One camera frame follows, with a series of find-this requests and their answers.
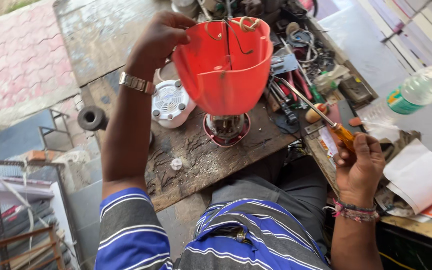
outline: plastic bottle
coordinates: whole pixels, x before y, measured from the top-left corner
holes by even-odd
[[[432,66],[419,70],[360,119],[365,125],[393,126],[399,119],[432,103]]]

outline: wristwatch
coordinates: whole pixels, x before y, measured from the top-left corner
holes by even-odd
[[[153,83],[131,76],[126,72],[121,72],[121,77],[119,77],[119,84],[125,85],[132,89],[136,89],[148,95],[153,95],[155,91],[155,85]]]

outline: person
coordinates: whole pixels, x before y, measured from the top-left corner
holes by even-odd
[[[154,15],[125,72],[151,82],[173,48],[190,42],[185,29],[194,25],[178,13]],[[228,177],[197,222],[194,240],[172,261],[168,236],[146,194],[150,113],[151,95],[120,86],[102,148],[95,269],[330,269],[323,240],[326,180],[310,156],[283,167],[287,150]],[[337,145],[336,180],[346,208],[335,219],[331,268],[381,270],[371,209],[385,166],[381,147],[363,133],[355,136],[355,153]],[[354,215],[344,214],[351,206],[358,207]]]

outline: wooden workbench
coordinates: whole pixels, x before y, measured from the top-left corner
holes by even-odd
[[[85,105],[97,105],[107,115],[115,106],[119,71],[131,47],[154,12],[170,8],[169,0],[57,0],[54,9]],[[310,29],[325,46],[335,51],[335,61],[351,73],[358,73],[345,54],[313,19]],[[165,79],[175,74],[163,72]],[[216,146],[202,129],[203,115],[196,108],[183,126],[167,130],[153,122],[155,141],[150,149],[146,179],[156,211],[198,192],[248,164],[285,147],[294,137],[279,132],[259,102],[249,115],[251,130],[237,145]],[[104,132],[98,132],[104,140]],[[305,137],[309,151],[338,194],[336,172],[317,138]],[[181,158],[183,168],[170,169],[173,158]],[[432,220],[419,223],[408,218],[384,217],[382,221],[432,238]]]
[[[83,87],[85,105],[99,106],[111,115],[118,89],[118,81],[113,79],[119,78],[121,69]],[[162,70],[161,76],[178,79],[171,63]],[[229,148],[217,146],[208,137],[202,127],[205,113],[198,107],[182,126],[175,129],[164,128],[153,121],[154,142],[149,149],[145,178],[155,210],[162,210],[293,142],[293,136],[282,134],[269,120],[265,104],[261,100],[248,112],[249,133]],[[98,137],[104,141],[104,131],[99,131]],[[179,171],[171,169],[174,158],[182,160]]]

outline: orange screwdriver handle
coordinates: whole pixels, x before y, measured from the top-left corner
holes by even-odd
[[[332,130],[334,134],[337,135],[338,139],[343,141],[343,143],[346,145],[346,148],[354,153],[354,135],[341,124],[337,124],[332,128]]]

